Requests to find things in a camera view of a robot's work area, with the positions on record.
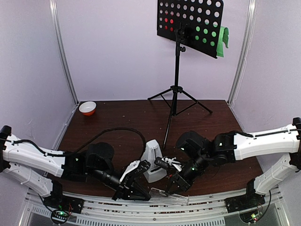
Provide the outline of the clear metronome cover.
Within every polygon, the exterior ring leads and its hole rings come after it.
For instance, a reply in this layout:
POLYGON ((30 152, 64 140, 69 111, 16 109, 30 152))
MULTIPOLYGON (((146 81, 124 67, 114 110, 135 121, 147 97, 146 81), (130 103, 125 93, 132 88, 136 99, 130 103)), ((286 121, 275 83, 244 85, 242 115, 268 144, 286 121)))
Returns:
POLYGON ((189 197, 178 194, 168 194, 163 190, 151 188, 149 191, 151 201, 170 204, 170 205, 188 205, 189 197))

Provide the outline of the white metronome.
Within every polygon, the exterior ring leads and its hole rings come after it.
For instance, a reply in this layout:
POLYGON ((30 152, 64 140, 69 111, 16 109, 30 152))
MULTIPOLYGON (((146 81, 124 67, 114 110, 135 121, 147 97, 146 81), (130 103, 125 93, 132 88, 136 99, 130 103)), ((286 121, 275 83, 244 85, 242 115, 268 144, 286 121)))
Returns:
POLYGON ((162 152, 157 140, 153 139, 146 143, 145 151, 141 157, 141 161, 147 160, 151 164, 150 168, 144 172, 148 183, 157 182, 167 175, 165 169, 155 164, 157 157, 162 158, 162 152))

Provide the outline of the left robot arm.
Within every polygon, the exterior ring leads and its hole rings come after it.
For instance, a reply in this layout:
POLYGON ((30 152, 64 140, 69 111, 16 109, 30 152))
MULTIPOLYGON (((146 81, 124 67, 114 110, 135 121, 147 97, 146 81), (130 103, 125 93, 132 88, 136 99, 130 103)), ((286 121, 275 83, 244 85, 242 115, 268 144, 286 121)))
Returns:
POLYGON ((123 174, 113 167, 113 147, 105 142, 90 144, 83 152, 63 152, 45 149, 28 139, 19 139, 10 126, 0 130, 0 170, 17 179, 57 209, 67 206, 68 200, 62 192, 62 185, 45 178, 36 170, 45 171, 57 178, 70 181, 86 181, 94 177, 115 191, 113 200, 148 201, 151 195, 136 182, 136 177, 150 168, 147 160, 133 161, 123 174))

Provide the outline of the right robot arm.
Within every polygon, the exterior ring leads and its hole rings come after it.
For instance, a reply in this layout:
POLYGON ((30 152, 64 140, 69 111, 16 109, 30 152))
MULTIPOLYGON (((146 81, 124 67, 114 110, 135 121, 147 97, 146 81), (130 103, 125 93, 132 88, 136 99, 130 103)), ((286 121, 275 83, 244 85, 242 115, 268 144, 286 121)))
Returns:
POLYGON ((282 153, 269 170, 248 182, 241 204, 250 208, 290 173, 301 169, 301 119, 294 118, 287 126, 267 131, 221 133, 212 141, 188 131, 178 138, 176 147, 187 154, 189 161, 170 177, 168 194, 189 190, 210 165, 218 167, 254 156, 282 153))

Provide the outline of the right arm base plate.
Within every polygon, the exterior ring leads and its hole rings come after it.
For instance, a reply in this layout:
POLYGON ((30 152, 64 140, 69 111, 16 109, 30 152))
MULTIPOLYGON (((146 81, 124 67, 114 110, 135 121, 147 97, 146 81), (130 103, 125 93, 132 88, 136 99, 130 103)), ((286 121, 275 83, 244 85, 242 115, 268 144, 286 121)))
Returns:
POLYGON ((224 201, 228 213, 232 213, 257 207, 258 204, 264 204, 265 196, 255 194, 251 198, 248 198, 246 195, 240 195, 226 198, 224 201))

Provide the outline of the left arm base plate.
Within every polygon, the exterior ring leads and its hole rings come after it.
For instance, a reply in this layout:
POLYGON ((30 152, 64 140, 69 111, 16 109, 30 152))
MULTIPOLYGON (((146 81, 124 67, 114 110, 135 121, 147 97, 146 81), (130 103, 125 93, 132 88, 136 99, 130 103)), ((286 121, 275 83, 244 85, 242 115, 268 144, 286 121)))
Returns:
POLYGON ((48 207, 78 214, 81 213, 84 205, 83 199, 69 196, 64 196, 61 201, 51 199, 50 197, 44 198, 43 201, 48 207))

